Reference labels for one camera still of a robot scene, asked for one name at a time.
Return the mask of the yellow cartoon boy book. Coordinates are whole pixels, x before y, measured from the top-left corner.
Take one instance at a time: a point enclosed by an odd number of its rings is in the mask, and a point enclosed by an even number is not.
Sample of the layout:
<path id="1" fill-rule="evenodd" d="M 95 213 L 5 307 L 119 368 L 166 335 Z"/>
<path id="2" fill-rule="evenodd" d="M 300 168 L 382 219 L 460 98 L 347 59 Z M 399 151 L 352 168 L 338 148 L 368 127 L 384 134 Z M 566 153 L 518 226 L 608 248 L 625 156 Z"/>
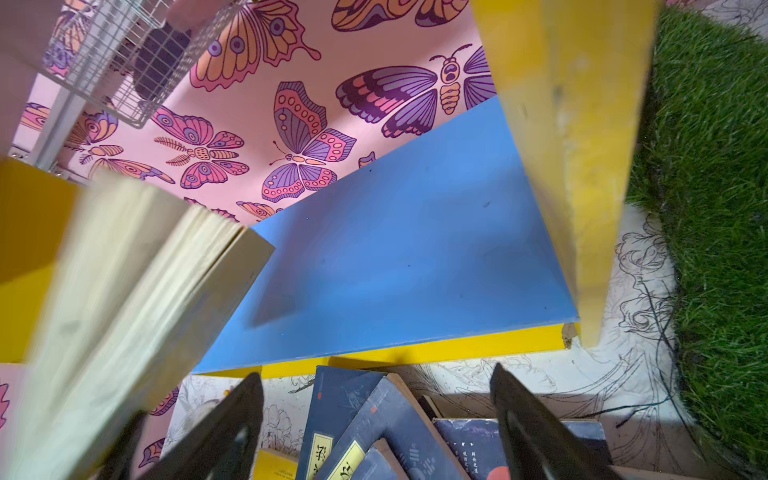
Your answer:
<path id="1" fill-rule="evenodd" d="M 86 479 L 196 367 L 273 254 L 108 169 L 77 201 L 26 362 L 6 479 Z"/>

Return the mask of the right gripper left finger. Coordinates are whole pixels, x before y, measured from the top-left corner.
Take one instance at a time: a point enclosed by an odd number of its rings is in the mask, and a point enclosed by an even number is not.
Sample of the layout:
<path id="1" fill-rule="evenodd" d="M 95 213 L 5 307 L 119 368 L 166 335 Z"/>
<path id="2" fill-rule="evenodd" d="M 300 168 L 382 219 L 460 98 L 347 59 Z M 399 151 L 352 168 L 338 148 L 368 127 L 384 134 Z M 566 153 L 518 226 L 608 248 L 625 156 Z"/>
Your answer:
<path id="1" fill-rule="evenodd" d="M 145 479 L 247 479 L 259 443 L 264 390 L 251 373 L 143 475 Z"/>

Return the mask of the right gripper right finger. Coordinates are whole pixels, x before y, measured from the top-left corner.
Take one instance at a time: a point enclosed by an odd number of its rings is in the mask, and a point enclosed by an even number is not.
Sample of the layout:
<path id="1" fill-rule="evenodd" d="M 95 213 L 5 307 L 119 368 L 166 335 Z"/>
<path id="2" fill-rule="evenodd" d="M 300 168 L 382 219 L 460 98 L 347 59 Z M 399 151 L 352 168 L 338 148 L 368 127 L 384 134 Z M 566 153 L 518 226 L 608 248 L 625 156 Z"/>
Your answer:
<path id="1" fill-rule="evenodd" d="M 512 479 L 621 479 L 501 364 L 490 397 Z"/>

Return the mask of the dark old man cover book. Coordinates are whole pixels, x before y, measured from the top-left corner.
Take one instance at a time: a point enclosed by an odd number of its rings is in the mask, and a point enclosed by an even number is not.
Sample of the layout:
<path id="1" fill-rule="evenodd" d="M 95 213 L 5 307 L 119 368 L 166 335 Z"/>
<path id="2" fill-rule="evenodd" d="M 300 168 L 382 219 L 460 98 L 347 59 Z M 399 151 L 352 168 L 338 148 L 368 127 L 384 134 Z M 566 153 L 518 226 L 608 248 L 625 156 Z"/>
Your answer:
<path id="1" fill-rule="evenodd" d="M 510 478 L 495 418 L 445 417 L 428 395 L 420 396 L 418 403 L 471 479 Z M 605 463 L 613 464 L 605 431 L 598 421 L 568 419 L 563 425 L 592 453 Z"/>

